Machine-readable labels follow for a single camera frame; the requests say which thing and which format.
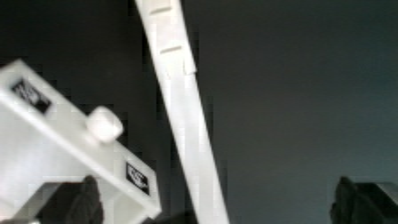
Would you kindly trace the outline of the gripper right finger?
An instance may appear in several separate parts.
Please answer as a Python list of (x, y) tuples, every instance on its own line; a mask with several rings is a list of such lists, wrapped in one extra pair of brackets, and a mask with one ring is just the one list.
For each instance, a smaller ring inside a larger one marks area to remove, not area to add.
[(398, 184), (340, 177), (328, 214), (332, 224), (398, 224)]

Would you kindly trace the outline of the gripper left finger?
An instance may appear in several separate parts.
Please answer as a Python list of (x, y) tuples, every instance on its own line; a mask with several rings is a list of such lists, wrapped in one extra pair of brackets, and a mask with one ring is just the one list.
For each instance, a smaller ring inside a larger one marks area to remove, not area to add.
[(104, 224), (97, 181), (45, 182), (22, 207), (0, 224)]

